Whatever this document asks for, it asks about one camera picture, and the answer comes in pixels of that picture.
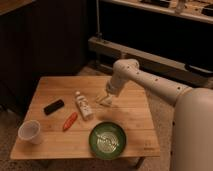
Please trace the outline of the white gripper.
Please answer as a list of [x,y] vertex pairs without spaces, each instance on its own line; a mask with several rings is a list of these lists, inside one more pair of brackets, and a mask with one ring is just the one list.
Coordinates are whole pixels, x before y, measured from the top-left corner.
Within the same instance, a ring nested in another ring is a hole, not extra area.
[[106,84],[106,92],[110,95],[118,97],[120,95],[121,90],[122,90],[121,84],[113,83],[111,80],[109,80]]

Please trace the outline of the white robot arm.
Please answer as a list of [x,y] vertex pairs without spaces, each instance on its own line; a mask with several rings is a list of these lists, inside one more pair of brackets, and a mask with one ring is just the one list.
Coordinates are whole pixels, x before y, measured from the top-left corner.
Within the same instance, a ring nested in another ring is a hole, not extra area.
[[121,59],[113,64],[106,91],[118,96],[129,80],[174,107],[170,171],[213,171],[213,90],[149,74],[137,60]]

